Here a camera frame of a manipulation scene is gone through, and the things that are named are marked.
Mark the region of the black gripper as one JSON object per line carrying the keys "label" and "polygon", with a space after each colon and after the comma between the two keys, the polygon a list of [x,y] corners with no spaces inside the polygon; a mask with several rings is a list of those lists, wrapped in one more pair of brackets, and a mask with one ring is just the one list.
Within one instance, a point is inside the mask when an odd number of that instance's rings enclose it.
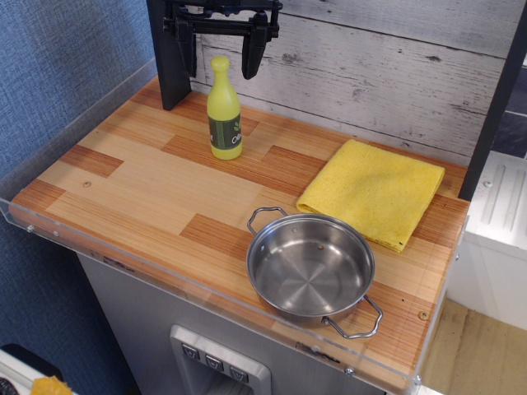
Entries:
{"label": "black gripper", "polygon": [[163,30],[175,38],[184,70],[197,74],[196,34],[244,37],[242,74],[256,76],[267,43],[278,37],[279,1],[166,1]]}

